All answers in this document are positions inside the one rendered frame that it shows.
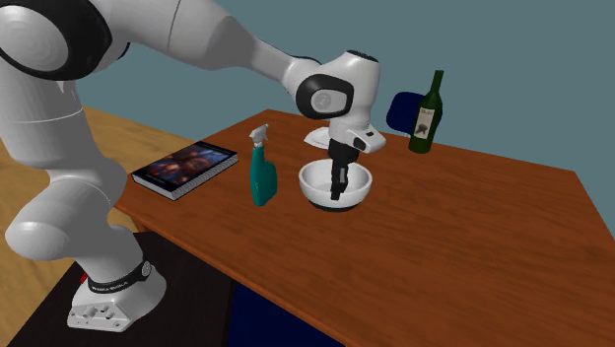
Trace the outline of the dark-covered book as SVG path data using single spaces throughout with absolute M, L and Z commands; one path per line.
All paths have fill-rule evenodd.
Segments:
M 133 180 L 175 201 L 238 162 L 235 151 L 203 141 L 133 172 Z

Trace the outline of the teal spray bottle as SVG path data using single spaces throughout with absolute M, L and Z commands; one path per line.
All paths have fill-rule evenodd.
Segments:
M 253 129 L 249 137 L 253 142 L 250 161 L 250 191 L 255 206 L 264 206 L 277 193 L 277 170 L 273 163 L 266 161 L 264 144 L 267 140 L 268 124 Z

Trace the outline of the brown wooden table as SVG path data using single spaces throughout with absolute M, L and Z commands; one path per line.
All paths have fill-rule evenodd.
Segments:
M 258 207 L 263 124 L 278 187 Z M 615 240 L 573 172 L 388 135 L 365 200 L 325 212 L 299 184 L 314 127 L 262 111 L 211 136 L 230 169 L 176 201 L 128 183 L 118 208 L 347 347 L 615 347 Z

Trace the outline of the white bowl with dark base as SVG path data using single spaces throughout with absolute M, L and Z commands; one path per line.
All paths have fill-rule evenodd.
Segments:
M 316 208 L 328 212 L 345 212 L 358 206 L 370 192 L 373 176 L 362 165 L 348 167 L 348 184 L 338 200 L 330 198 L 333 161 L 322 159 L 310 162 L 299 172 L 300 187 L 307 200 Z

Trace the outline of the green wine bottle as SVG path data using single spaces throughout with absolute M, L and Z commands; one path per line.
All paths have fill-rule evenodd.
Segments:
M 443 114 L 443 101 L 440 87 L 443 70 L 436 70 L 430 90 L 419 102 L 417 117 L 409 140 L 408 149 L 414 153 L 427 154 L 433 145 L 434 137 Z

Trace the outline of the white plate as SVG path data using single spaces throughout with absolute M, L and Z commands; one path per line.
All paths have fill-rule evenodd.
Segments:
M 330 136 L 328 127 L 319 127 L 312 130 L 304 139 L 304 141 L 313 147 L 327 150 L 329 147 Z

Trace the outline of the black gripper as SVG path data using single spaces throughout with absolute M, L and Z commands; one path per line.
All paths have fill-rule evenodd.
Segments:
M 348 186 L 348 169 L 350 163 L 355 163 L 360 151 L 354 147 L 340 143 L 334 139 L 329 140 L 327 155 L 333 160 L 331 168 L 330 198 L 337 201 Z

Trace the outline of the dark robot stand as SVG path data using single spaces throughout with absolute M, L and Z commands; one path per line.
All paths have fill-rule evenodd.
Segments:
M 167 281 L 152 312 L 123 332 L 69 327 L 84 275 L 74 263 L 6 347 L 226 347 L 234 281 L 154 232 L 135 237 Z

